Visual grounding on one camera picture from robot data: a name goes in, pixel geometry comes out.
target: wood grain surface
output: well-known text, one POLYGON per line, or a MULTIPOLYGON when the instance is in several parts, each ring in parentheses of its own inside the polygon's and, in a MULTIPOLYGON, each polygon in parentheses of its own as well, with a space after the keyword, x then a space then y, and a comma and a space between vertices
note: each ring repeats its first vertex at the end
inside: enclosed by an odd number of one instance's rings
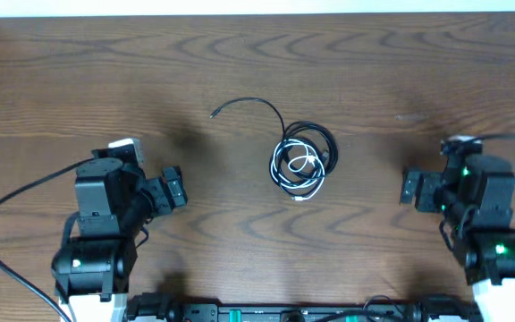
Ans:
MULTIPOLYGON (((0 19, 0 197, 128 136, 148 175, 182 167, 190 203, 150 224, 132 294, 470 300, 440 217, 399 205, 401 170, 442 169, 448 135, 498 131, 515 131, 515 13, 0 19), (270 181, 272 111, 208 119, 243 96, 335 135, 339 164, 311 201, 270 181)), ((515 166, 515 142, 486 151, 515 166)), ((47 292, 73 177, 0 209, 1 258, 47 292)), ((0 272, 0 320, 57 317, 0 272)))

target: green light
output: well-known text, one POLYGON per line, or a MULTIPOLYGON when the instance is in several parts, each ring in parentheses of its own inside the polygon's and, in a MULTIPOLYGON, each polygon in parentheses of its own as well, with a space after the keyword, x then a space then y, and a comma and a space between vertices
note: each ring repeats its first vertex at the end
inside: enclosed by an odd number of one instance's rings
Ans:
POLYGON ((506 252, 508 252, 508 250, 506 250, 506 246, 504 246, 502 244, 496 245, 496 254, 502 255, 502 254, 505 254, 506 252))

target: white wall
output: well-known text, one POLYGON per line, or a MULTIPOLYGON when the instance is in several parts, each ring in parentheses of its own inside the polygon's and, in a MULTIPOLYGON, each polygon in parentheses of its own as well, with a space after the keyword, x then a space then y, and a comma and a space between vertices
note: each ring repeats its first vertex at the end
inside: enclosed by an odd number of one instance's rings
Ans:
POLYGON ((0 0, 0 17, 515 11, 515 0, 0 0))

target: wooden table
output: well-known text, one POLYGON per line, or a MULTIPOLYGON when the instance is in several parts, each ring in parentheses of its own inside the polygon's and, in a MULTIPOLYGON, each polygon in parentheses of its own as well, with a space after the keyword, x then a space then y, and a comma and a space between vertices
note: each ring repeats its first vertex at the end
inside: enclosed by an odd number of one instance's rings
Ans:
MULTIPOLYGON (((448 135, 499 131, 515 131, 515 13, 0 19, 0 197, 129 136, 147 175, 182 167, 190 203, 149 225, 132 294, 470 300, 440 216, 399 205, 401 170, 442 169, 448 135), (311 201, 269 178, 272 111, 208 119, 243 96, 335 135, 339 164, 311 201)), ((515 142, 486 150, 515 165, 515 142)), ((73 174, 4 205, 1 258, 52 292, 75 209, 73 174)), ((57 317, 0 272, 0 319, 57 317)))

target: white cable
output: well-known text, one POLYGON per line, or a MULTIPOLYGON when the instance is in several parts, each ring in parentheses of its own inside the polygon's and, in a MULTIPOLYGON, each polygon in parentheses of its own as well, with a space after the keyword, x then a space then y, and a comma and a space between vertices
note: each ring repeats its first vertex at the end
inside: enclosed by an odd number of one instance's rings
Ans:
POLYGON ((272 175, 272 178, 274 178, 274 181, 276 183, 279 183, 281 186, 283 186, 287 190, 306 189, 313 185, 316 185, 317 182, 320 181, 319 185, 317 185, 317 187, 313 191, 310 191, 307 195, 292 197, 292 199, 296 200, 296 201, 311 199, 319 191, 319 189, 323 185, 323 182, 325 181, 325 166, 323 165, 323 162, 317 155, 316 150, 305 140, 288 139, 287 142, 289 142, 289 143, 285 143, 284 148, 293 147, 293 146, 302 146, 304 148, 304 152, 305 152, 305 154, 303 156, 294 157, 287 163, 287 166, 289 167, 290 171, 292 171, 293 173, 298 173, 298 172, 303 171, 303 169, 305 169, 305 167, 307 165, 312 165, 315 167, 316 162, 317 162, 319 164, 319 168, 317 168, 317 170, 315 172, 313 172, 313 174, 312 174, 313 178, 307 179, 306 181, 304 181, 301 184, 296 184, 296 183, 293 183, 292 181, 290 181, 289 179, 287 179, 285 177, 285 175, 283 175, 283 173, 281 173, 279 175, 279 177, 282 179, 282 181, 279 182, 277 180, 277 177, 276 177, 277 161, 283 152, 283 148, 280 148, 282 145, 282 142, 279 142, 277 144, 277 146, 275 146, 275 148, 274 148, 274 155, 273 155, 272 161, 269 165, 269 171, 272 175), (305 159, 305 161, 303 162, 303 165, 299 169, 291 169, 291 164, 294 163, 295 161, 298 161, 301 159, 305 159))

